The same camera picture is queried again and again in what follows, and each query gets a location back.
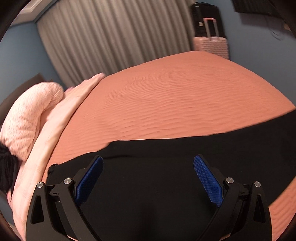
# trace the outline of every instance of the ceiling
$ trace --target ceiling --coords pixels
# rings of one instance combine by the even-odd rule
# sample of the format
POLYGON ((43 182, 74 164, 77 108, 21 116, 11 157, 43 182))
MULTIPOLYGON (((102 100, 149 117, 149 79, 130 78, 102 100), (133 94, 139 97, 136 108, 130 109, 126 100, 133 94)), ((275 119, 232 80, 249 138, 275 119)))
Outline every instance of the ceiling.
POLYGON ((11 25, 33 21, 52 0, 32 0, 18 14, 11 25))

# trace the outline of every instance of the metal bolt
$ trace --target metal bolt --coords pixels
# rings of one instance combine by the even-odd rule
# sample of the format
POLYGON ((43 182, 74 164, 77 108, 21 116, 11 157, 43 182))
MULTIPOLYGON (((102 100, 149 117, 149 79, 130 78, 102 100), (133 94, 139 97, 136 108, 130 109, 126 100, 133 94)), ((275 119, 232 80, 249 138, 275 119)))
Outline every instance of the metal bolt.
POLYGON ((260 182, 254 182, 254 185, 256 186, 256 187, 261 187, 261 183, 260 182))
POLYGON ((64 180, 64 184, 69 184, 70 182, 72 182, 72 179, 71 178, 66 178, 64 180))
POLYGON ((37 188, 42 188, 43 187, 43 183, 38 183, 37 184, 37 188))
POLYGON ((234 182, 234 180, 232 177, 228 177, 228 178, 226 178, 226 182, 231 184, 234 182))

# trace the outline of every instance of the pillow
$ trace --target pillow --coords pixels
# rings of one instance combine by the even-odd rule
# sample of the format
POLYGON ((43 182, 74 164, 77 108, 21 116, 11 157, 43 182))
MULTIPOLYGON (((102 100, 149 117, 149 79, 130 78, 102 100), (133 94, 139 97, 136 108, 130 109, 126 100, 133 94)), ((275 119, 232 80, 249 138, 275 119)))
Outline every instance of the pillow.
POLYGON ((63 88, 55 82, 42 82, 25 91, 13 104, 3 122, 0 142, 12 155, 26 161, 38 137, 43 111, 58 104, 63 88))

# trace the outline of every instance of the blue pad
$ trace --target blue pad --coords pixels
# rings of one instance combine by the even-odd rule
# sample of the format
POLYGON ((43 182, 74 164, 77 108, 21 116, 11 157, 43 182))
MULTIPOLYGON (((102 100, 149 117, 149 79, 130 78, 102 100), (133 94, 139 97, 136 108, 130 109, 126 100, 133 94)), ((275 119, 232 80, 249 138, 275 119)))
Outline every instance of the blue pad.
POLYGON ((76 188, 75 203, 77 205, 87 201, 94 185, 103 171, 103 167, 103 158, 98 157, 76 188))
POLYGON ((222 187, 200 156, 194 158, 193 167, 211 202, 220 207, 223 202, 222 187))

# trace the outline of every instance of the black mechanical device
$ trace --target black mechanical device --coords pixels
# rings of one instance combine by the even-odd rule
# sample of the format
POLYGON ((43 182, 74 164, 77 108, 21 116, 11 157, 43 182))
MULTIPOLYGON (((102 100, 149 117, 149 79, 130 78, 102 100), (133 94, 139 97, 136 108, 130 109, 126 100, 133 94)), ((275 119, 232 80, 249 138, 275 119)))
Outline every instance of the black mechanical device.
MULTIPOLYGON (((271 219, 260 182, 251 185, 223 177, 198 155, 194 169, 211 202, 218 209, 197 241, 271 241, 271 219)), ((62 226, 55 202, 62 204, 64 213, 78 241, 101 240, 83 214, 79 205, 87 200, 103 170, 103 159, 96 156, 90 165, 78 171, 73 179, 65 177, 58 185, 40 182, 29 208, 26 226, 27 241, 73 240, 62 226)))

